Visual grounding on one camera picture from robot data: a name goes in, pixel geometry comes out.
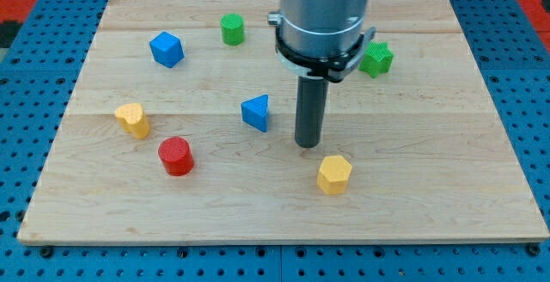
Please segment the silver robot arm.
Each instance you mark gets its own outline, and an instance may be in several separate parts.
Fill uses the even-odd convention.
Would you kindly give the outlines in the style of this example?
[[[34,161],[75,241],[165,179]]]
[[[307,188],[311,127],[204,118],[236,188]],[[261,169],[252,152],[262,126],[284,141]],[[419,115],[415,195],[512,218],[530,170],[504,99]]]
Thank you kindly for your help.
[[[361,34],[368,0],[280,0],[277,36],[292,51],[331,58],[352,48]]]

